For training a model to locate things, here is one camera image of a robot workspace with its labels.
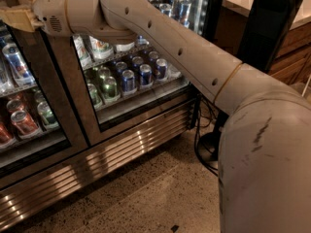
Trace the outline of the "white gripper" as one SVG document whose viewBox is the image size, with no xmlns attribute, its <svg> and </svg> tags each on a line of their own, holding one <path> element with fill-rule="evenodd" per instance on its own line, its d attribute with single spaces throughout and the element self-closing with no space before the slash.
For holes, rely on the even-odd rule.
<svg viewBox="0 0 311 233">
<path fill-rule="evenodd" d="M 18 0 L 18 2 L 26 6 L 0 8 L 0 19 L 10 27 L 30 33 L 42 27 L 47 34 L 58 37 L 72 34 L 66 15 L 67 0 Z M 32 5 L 34 13 L 27 7 Z"/>
</svg>

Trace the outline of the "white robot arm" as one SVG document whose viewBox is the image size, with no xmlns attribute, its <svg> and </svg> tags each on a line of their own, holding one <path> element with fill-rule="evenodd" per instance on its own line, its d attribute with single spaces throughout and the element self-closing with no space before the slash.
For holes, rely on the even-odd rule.
<svg viewBox="0 0 311 233">
<path fill-rule="evenodd" d="M 311 233 L 311 104 L 147 0 L 18 0 L 15 29 L 87 33 L 124 44 L 141 35 L 228 115 L 220 142 L 221 233 Z"/>
</svg>

